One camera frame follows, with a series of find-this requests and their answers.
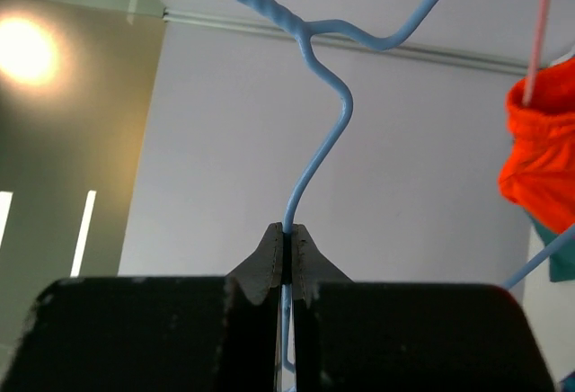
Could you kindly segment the orange shorts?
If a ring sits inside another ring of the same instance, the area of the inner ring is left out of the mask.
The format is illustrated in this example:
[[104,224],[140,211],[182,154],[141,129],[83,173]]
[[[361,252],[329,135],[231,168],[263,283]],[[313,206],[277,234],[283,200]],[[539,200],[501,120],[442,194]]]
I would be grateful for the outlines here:
[[526,81],[507,94],[513,138],[499,176],[501,195],[560,234],[574,223],[574,60],[537,74],[530,104]]

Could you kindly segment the teal green shorts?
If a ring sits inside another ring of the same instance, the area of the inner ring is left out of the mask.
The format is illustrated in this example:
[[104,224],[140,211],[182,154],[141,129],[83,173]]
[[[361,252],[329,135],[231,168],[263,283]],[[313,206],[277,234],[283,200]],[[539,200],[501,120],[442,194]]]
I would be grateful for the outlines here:
[[[540,224],[535,218],[530,218],[535,232],[544,245],[549,245],[557,235],[547,227]],[[550,282],[574,281],[574,240],[549,257]]]

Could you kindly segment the pink hanger for orange shorts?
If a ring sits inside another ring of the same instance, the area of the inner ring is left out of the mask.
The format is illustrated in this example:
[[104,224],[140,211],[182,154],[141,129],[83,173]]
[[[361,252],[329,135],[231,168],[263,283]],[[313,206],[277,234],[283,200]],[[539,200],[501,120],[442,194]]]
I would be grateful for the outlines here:
[[535,81],[539,70],[541,52],[548,20],[550,0],[538,0],[537,18],[534,29],[533,46],[525,77],[522,105],[528,107],[535,90]]

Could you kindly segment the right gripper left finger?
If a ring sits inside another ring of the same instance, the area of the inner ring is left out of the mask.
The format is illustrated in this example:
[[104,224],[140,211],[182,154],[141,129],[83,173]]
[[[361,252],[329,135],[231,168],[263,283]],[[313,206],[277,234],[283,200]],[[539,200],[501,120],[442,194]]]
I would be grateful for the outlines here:
[[54,281],[34,300],[4,391],[275,391],[282,227],[224,276]]

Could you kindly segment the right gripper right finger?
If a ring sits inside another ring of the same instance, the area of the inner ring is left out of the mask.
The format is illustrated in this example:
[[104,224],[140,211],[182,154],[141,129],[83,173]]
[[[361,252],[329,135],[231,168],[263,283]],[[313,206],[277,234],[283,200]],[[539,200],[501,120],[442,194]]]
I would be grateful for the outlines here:
[[491,284],[355,282],[294,226],[299,391],[552,391],[522,307]]

